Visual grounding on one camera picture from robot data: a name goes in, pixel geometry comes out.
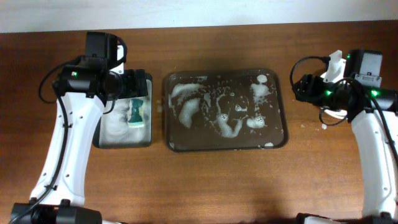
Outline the white plate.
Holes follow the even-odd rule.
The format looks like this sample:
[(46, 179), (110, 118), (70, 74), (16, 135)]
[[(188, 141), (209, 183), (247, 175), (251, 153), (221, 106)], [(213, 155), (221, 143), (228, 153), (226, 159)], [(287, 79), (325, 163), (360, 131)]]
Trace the white plate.
[(346, 110), (337, 110), (337, 111), (333, 111), (333, 110), (329, 110), (329, 109), (324, 109), (324, 112), (336, 119), (343, 119), (346, 115), (347, 115), (347, 111)]

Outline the green yellow sponge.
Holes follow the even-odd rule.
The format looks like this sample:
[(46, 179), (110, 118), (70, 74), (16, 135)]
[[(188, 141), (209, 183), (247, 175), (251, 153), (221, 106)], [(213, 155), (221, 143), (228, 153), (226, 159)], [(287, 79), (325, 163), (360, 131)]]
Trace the green yellow sponge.
[(131, 100), (131, 115), (128, 119), (128, 125), (131, 128), (141, 128), (145, 125), (144, 122), (144, 111), (146, 108), (146, 102), (138, 98)]

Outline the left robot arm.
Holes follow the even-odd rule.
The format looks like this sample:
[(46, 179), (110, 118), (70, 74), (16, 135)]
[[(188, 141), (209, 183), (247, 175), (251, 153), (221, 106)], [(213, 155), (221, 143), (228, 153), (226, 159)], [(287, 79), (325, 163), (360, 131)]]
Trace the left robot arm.
[(87, 32), (85, 53), (51, 69), (57, 118), (42, 173), (28, 203), (15, 203), (11, 223), (106, 223), (85, 208), (91, 145), (108, 101), (147, 96), (144, 70), (123, 69), (127, 45), (107, 32)]

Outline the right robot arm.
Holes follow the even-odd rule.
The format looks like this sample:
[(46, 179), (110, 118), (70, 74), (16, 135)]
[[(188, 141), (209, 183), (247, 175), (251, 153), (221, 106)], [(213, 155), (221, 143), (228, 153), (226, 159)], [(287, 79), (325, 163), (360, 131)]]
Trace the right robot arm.
[(382, 53), (341, 51), (319, 58), (322, 76), (290, 81), (296, 100), (322, 111), (345, 111), (361, 160), (363, 216), (356, 223), (397, 223), (397, 91), (381, 88)]

